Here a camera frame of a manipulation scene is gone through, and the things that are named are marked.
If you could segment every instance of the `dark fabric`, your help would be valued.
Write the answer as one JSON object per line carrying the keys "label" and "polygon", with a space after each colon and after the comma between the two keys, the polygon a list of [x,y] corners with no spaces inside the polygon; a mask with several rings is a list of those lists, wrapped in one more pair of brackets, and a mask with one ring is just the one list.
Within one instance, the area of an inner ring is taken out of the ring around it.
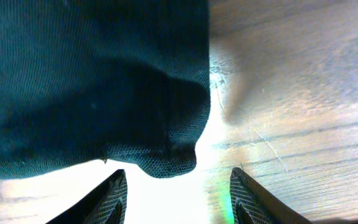
{"label": "dark fabric", "polygon": [[93,159],[191,171],[208,49],[206,1],[0,0],[0,179]]}

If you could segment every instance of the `black cloth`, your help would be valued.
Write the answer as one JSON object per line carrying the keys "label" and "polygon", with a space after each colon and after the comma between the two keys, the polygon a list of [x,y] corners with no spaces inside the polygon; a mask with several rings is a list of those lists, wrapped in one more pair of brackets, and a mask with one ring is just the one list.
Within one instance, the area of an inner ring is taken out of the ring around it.
{"label": "black cloth", "polygon": [[0,179],[94,159],[194,169],[208,19],[207,1],[0,0]]}

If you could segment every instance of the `ribbed fabric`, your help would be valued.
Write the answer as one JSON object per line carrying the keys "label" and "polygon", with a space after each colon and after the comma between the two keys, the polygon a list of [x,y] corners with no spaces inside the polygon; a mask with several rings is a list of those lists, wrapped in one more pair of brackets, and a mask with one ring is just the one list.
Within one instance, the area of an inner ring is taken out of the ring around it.
{"label": "ribbed fabric", "polygon": [[191,171],[208,49],[206,1],[0,0],[0,179],[93,159]]}

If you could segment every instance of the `wooden table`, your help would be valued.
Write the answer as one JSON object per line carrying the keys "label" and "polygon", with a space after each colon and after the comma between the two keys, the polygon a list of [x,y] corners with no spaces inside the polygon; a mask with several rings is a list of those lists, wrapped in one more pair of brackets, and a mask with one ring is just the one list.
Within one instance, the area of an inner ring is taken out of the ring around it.
{"label": "wooden table", "polygon": [[0,181],[0,223],[47,222],[124,168],[126,223],[232,224],[229,176],[241,166],[314,222],[358,219],[358,1],[210,3],[212,110],[197,168],[158,180],[92,161]]}

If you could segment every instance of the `wooden surface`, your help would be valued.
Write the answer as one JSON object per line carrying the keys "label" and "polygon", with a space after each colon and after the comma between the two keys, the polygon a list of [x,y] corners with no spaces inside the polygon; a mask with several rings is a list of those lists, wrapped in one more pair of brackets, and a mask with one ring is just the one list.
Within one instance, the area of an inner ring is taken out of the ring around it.
{"label": "wooden surface", "polygon": [[210,7],[212,110],[196,170],[158,180],[92,161],[0,181],[0,223],[46,222],[124,168],[126,223],[232,224],[229,176],[241,166],[312,221],[358,219],[358,1]]}

